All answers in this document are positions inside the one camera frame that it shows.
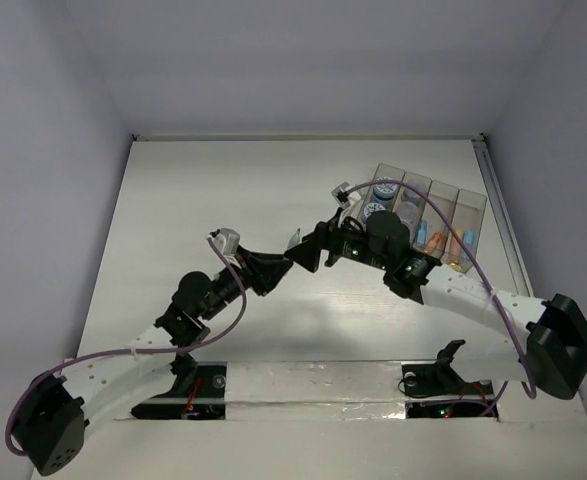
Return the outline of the blue lid round jar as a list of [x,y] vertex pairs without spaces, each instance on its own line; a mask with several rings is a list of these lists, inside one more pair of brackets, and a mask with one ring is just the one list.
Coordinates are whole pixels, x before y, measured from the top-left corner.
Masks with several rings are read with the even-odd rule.
[[374,213],[382,212],[385,210],[385,206],[378,202],[367,203],[362,210],[362,220],[364,223],[367,223]]
[[374,180],[371,189],[373,201],[382,205],[389,205],[395,200],[399,185],[394,178],[381,176]]

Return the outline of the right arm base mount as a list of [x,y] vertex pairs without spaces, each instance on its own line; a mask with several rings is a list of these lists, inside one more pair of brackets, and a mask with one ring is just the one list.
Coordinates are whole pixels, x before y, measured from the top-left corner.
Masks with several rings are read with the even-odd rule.
[[491,382],[464,381],[452,368],[464,340],[453,340],[435,359],[402,366],[397,390],[404,395],[407,419],[497,418]]

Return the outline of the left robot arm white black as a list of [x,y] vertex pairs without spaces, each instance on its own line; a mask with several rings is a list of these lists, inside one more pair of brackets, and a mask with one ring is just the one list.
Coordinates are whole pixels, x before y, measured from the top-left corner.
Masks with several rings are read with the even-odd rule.
[[50,476],[67,466],[100,427],[140,402],[166,391],[191,392],[197,361],[192,351],[230,333],[211,335],[206,321],[248,292],[270,293],[293,263],[282,254],[251,252],[209,242],[223,268],[214,277],[185,274],[167,309],[145,330],[113,348],[80,355],[38,374],[11,410],[5,443]]

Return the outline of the green marker pen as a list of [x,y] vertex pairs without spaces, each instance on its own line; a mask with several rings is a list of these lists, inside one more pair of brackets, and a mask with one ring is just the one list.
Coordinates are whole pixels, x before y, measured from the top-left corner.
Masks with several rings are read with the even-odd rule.
[[287,248],[292,249],[292,248],[296,247],[297,245],[299,245],[301,243],[301,241],[302,241],[301,230],[296,229],[294,231],[294,233],[292,234],[291,238],[289,239]]

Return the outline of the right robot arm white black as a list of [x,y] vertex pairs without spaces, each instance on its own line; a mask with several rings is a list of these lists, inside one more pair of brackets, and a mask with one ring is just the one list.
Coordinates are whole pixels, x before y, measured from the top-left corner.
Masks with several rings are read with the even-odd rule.
[[420,305],[455,313],[515,340],[515,352],[485,371],[449,357],[433,368],[435,384],[455,392],[469,379],[526,381],[561,400],[572,399],[587,373],[587,320],[577,302],[557,294],[550,300],[493,289],[439,259],[413,249],[409,230],[388,211],[373,213],[361,231],[337,219],[320,222],[285,255],[307,271],[344,258],[383,270],[391,292]]

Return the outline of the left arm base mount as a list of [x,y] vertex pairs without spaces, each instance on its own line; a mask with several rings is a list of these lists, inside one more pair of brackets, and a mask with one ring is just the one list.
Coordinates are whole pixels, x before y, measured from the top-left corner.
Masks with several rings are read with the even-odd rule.
[[137,420],[207,421],[226,418],[227,364],[184,354],[171,363],[171,388],[133,407]]

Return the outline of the clear jar of clips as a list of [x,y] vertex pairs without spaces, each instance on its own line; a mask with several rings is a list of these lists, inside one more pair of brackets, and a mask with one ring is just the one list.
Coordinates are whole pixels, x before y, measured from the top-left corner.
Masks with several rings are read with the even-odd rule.
[[410,201],[403,201],[398,205],[396,214],[403,223],[415,224],[420,218],[420,208]]
[[408,187],[404,188],[406,198],[421,201],[424,195],[428,194],[430,185],[421,181],[410,182]]

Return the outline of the orange marker pen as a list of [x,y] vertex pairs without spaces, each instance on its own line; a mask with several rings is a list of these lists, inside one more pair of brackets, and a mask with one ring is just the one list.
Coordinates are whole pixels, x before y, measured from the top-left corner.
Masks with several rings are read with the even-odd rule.
[[451,237],[451,244],[449,248],[449,256],[453,259],[454,262],[458,262],[460,256],[462,255],[462,243],[461,240],[464,236],[463,229],[457,229],[455,231],[455,235]]

